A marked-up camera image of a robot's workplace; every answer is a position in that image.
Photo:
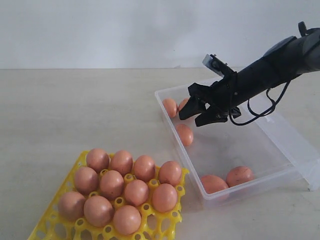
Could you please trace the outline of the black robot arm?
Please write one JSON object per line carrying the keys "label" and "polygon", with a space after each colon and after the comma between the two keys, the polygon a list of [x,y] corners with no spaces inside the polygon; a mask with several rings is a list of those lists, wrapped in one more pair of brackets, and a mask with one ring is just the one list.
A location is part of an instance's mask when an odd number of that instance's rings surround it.
{"label": "black robot arm", "polygon": [[235,122],[241,116],[239,105],[279,85],[288,86],[299,76],[320,69],[320,33],[290,36],[241,71],[232,70],[215,55],[206,55],[203,64],[222,77],[211,85],[193,83],[189,100],[179,112],[179,119],[195,116],[198,127],[213,123]]}

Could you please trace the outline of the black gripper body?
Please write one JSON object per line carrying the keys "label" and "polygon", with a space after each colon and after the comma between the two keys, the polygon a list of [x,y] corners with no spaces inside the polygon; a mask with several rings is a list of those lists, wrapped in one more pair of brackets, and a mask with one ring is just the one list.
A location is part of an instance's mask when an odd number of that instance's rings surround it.
{"label": "black gripper body", "polygon": [[219,109],[232,117],[240,117],[241,111],[237,106],[231,106],[231,98],[237,86],[238,73],[234,72],[224,76],[221,80],[215,81],[210,86],[193,83],[188,87],[189,96],[196,96],[210,107]]}

